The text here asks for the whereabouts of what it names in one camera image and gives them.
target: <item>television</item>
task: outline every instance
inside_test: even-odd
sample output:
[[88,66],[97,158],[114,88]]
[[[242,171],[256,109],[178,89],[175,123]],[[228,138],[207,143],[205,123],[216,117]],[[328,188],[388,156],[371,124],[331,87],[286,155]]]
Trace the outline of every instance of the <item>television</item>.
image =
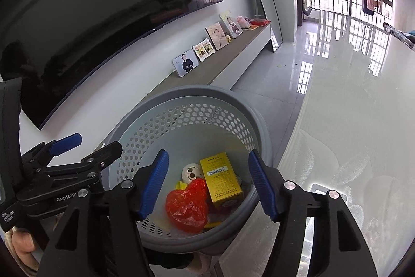
[[0,0],[0,76],[22,78],[41,129],[93,72],[163,25],[222,0]]

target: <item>red plastic bag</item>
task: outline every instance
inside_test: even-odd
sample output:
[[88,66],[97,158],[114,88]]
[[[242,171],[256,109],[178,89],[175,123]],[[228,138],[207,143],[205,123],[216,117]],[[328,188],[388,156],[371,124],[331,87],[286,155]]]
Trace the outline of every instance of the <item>red plastic bag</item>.
[[251,20],[251,24],[252,25],[258,25],[258,26],[265,26],[265,25],[267,25],[267,24],[269,24],[271,21],[269,21],[269,20],[266,20],[266,19],[258,19],[258,18],[255,18],[255,19],[252,19]]
[[165,199],[165,210],[171,223],[188,233],[200,233],[208,223],[206,203],[207,185],[203,179],[195,179],[185,190],[173,190]]

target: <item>photo frame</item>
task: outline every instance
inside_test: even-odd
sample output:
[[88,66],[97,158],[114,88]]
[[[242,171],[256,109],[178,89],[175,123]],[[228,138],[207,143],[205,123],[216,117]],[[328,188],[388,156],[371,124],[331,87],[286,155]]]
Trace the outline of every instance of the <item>photo frame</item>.
[[233,39],[237,38],[242,33],[242,28],[236,18],[232,16],[231,11],[226,11],[220,14],[219,17],[222,19]]
[[199,61],[194,51],[188,50],[173,59],[173,66],[179,77],[184,77],[195,67],[199,66]]
[[226,39],[225,32],[223,32],[219,22],[208,26],[206,31],[217,51],[229,44],[228,40]]
[[208,38],[203,40],[200,44],[202,44],[202,46],[204,47],[204,49],[206,50],[209,56],[216,52],[216,50],[213,48]]
[[195,54],[198,56],[198,58],[201,62],[204,61],[209,56],[209,53],[202,46],[201,43],[198,43],[197,45],[194,45],[192,47],[192,49],[195,52]]

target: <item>barcode sticker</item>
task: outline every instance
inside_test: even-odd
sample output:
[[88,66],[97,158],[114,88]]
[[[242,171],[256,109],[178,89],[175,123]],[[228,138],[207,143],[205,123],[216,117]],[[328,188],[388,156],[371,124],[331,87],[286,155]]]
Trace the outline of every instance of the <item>barcode sticker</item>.
[[228,170],[228,166],[223,166],[223,167],[217,168],[215,170],[208,171],[207,176],[212,176],[212,175],[222,173],[222,172],[227,171],[227,170]]

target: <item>laundry basket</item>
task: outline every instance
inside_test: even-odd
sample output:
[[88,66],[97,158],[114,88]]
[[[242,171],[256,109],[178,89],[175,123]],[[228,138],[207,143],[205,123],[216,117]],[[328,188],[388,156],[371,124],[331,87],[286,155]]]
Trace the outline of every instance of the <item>laundry basket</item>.
[[[169,153],[169,170],[154,211],[138,230],[144,247],[166,253],[188,253],[212,247],[237,233],[259,198],[248,170],[248,154],[257,149],[272,166],[272,146],[262,116],[237,94],[209,85],[178,87],[138,104],[106,138],[119,141],[122,157],[102,171],[112,189],[152,163],[160,149]],[[165,198],[181,180],[185,165],[226,152],[241,179],[245,199],[221,225],[198,235],[176,229],[165,212]]]

